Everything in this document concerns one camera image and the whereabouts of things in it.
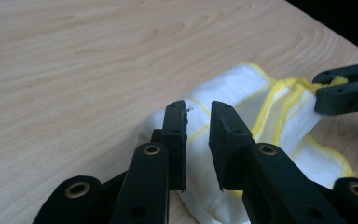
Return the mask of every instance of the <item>wood grain surface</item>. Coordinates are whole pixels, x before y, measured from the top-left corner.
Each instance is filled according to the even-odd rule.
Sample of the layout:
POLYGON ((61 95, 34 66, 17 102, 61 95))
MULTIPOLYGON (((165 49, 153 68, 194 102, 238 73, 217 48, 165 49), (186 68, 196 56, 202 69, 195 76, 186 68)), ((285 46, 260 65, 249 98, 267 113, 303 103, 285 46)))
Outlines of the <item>wood grain surface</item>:
MULTIPOLYGON (((358 48, 282 0, 0 1, 0 223, 65 179, 128 168, 154 111, 238 62, 311 80, 358 48)), ((358 113, 312 131, 358 176, 358 113)), ((197 223, 176 193, 170 222, 197 223)))

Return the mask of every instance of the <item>white towel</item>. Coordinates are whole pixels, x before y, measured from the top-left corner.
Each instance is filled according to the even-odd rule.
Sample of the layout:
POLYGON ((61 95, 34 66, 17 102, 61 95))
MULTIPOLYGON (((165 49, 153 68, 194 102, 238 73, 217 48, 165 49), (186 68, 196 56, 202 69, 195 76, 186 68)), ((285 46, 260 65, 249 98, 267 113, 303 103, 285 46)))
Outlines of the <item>white towel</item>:
MULTIPOLYGON (((187 192, 180 193, 188 210, 200 223, 249 221, 239 191, 220 191, 208 146, 212 101, 232 105, 251 129, 256 142, 282 148, 310 179, 331 188, 336 179, 353 175, 345 158, 322 147, 307 132, 322 118, 315 113, 314 93, 320 85, 305 78, 275 80, 260 67, 243 63, 186 94, 187 192)), ((153 129, 161 129, 164 110, 150 116, 141 129, 141 141, 149 141, 153 129)))

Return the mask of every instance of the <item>yellow stripe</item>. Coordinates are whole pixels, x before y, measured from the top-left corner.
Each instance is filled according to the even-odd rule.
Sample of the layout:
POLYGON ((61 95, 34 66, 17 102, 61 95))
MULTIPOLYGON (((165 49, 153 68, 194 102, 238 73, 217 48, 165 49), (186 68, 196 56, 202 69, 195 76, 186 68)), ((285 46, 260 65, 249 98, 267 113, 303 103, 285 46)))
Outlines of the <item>yellow stripe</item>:
POLYGON ((143 137, 145 140, 147 140, 147 136, 144 133, 140 133, 141 137, 143 137))
POLYGON ((211 116, 211 113, 209 112, 209 110, 202 104, 201 101, 197 100, 194 97, 189 97, 190 100, 194 101, 200 108, 201 110, 203 110, 209 117, 211 116))
POLYGON ((291 85, 292 92, 284 99, 280 114, 277 120, 277 123, 272 134, 272 144, 279 145, 281 142, 281 133, 284 126, 284 123, 289 119, 287 114, 289 111, 301 101, 302 96, 304 95, 305 89, 301 85, 297 85, 295 82, 289 82, 288 85, 291 85))
POLYGON ((334 149, 331 149, 329 147, 324 147, 320 145, 318 142, 316 142, 310 135, 305 135, 304 141, 313 146, 313 149, 318 151, 320 154, 325 156, 330 161, 333 161, 337 163, 342 171, 341 171, 341 177, 348 177, 348 176, 354 176, 355 172, 352 170, 350 164, 348 163, 347 159, 338 151, 335 151, 334 149))
POLYGON ((194 133, 187 139, 187 142, 188 143, 192 142, 194 139, 196 139, 198 136, 200 136, 203 132, 205 132, 205 130, 208 130, 210 126, 211 126, 211 124, 209 124, 209 123, 202 126, 196 133, 194 133))
POLYGON ((269 75, 267 75, 264 70, 258 66, 258 64, 256 63, 250 63, 250 62, 242 62, 242 63, 239 63, 239 65, 246 65, 246 66, 249 66, 249 67, 252 67, 254 70, 256 70, 256 72, 261 75, 261 77, 263 77, 266 81, 268 81, 269 83, 273 83, 273 82, 276 82, 276 79, 273 78, 273 77, 270 77, 269 75))
POLYGON ((296 148, 296 150, 292 153, 292 155, 289 156, 289 158, 290 158, 291 160, 293 160, 294 157, 295 157, 300 151, 302 151, 302 149, 304 149, 303 146, 304 146, 304 141, 301 142, 301 144, 296 148))
POLYGON ((278 80, 274 85, 271 86, 271 88, 269 88, 267 96, 264 99, 264 102, 260 108, 260 112, 255 120, 255 124, 252 127, 252 134, 254 136, 258 136, 259 133, 263 130, 263 127, 266 124, 268 112, 272 107, 272 103, 274 102, 274 100, 276 100, 274 99, 274 96, 284 88, 286 87, 282 80, 278 80))

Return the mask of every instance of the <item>dark background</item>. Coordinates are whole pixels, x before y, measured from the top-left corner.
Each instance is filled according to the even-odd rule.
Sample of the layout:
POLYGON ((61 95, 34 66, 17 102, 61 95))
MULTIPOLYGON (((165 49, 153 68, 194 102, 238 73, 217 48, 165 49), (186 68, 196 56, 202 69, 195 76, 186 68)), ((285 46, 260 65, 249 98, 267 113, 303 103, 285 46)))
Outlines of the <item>dark background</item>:
POLYGON ((358 46, 358 0, 287 0, 358 46))

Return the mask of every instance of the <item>light wood tabletop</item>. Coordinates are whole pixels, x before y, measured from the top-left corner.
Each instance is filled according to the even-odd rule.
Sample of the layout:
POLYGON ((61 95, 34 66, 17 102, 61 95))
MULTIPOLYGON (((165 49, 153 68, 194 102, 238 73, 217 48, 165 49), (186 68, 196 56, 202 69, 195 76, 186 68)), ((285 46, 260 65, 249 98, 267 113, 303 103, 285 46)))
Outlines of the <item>light wood tabletop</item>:
MULTIPOLYGON (((0 223, 125 171, 146 117, 239 62, 312 80, 358 48, 282 0, 0 1, 0 223)), ((311 133, 358 176, 358 113, 311 133)), ((197 223, 176 193, 170 222, 197 223)))

